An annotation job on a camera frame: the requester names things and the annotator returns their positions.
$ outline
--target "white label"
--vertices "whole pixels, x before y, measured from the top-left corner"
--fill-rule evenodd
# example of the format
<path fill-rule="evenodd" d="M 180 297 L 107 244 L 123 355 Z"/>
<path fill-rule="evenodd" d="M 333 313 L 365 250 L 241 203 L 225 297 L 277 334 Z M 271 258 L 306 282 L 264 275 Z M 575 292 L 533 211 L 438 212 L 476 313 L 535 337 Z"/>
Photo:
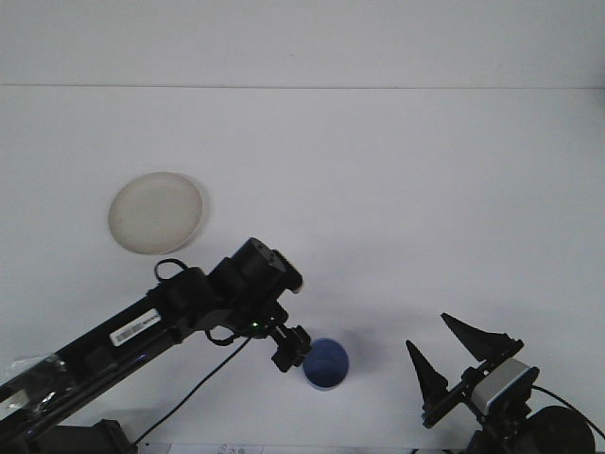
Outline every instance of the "white label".
<path fill-rule="evenodd" d="M 160 313 L 156 309 L 151 309 L 138 319 L 133 320 L 129 324 L 122 326 L 117 331 L 112 332 L 110 334 L 110 338 L 112 339 L 113 345 L 119 347 L 123 343 L 128 342 L 130 339 L 135 337 L 137 334 L 140 334 L 146 329 L 150 328 L 161 319 L 162 317 L 160 317 Z"/>
<path fill-rule="evenodd" d="M 0 403 L 0 421 L 11 416 L 17 410 L 22 409 L 29 403 L 29 397 L 25 390 L 21 390 L 4 402 Z"/>

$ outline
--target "paper plate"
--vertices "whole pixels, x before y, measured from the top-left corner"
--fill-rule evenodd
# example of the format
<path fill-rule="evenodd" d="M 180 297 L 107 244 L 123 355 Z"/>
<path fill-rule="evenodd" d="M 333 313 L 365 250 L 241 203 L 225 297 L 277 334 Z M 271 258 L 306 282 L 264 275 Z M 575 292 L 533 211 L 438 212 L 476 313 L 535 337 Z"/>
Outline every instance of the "paper plate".
<path fill-rule="evenodd" d="M 115 240 L 135 253 L 169 253 L 194 235 L 201 221 L 198 188 L 183 175 L 149 173 L 127 184 L 110 208 Z"/>

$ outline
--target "blue cup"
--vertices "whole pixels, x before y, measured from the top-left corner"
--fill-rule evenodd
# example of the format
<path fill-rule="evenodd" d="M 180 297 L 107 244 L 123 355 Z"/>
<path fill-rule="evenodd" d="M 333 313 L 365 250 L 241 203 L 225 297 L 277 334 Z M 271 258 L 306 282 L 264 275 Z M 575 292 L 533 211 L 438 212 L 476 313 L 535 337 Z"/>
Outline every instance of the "blue cup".
<path fill-rule="evenodd" d="M 302 364 L 307 379 L 320 390 L 331 390 L 349 372 L 349 357 L 342 345 L 333 339 L 314 340 Z"/>

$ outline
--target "robotic arm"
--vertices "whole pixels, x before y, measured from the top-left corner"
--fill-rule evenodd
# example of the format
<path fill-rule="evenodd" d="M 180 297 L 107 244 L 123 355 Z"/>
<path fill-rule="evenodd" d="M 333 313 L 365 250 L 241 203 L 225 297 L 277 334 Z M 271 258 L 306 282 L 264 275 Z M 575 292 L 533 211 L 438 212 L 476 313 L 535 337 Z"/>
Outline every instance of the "robotic arm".
<path fill-rule="evenodd" d="M 531 409 L 526 402 L 540 370 L 513 358 L 524 346 L 521 340 L 481 331 L 448 314 L 441 317 L 482 362 L 468 368 L 448 391 L 447 379 L 411 341 L 406 342 L 423 394 L 425 427 L 432 428 L 463 403 L 482 427 L 465 454 L 595 454 L 593 434 L 575 411 L 546 407 L 527 418 Z"/>
<path fill-rule="evenodd" d="M 219 345 L 210 335 L 217 326 L 233 332 L 227 341 L 271 336 L 280 371 L 303 363 L 311 340 L 285 326 L 277 301 L 303 279 L 278 251 L 251 238 L 208 275 L 164 262 L 182 271 L 163 279 L 156 266 L 160 283 L 147 296 L 0 387 L 0 452 L 36 452 L 59 422 L 196 331 Z"/>

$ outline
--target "white wall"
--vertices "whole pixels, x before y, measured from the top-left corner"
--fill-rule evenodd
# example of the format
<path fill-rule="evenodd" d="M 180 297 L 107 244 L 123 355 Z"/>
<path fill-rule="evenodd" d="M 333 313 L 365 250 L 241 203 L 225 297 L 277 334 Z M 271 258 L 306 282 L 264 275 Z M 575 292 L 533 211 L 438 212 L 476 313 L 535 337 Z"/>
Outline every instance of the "white wall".
<path fill-rule="evenodd" d="M 603 87 L 601 0 L 0 3 L 0 82 Z"/>

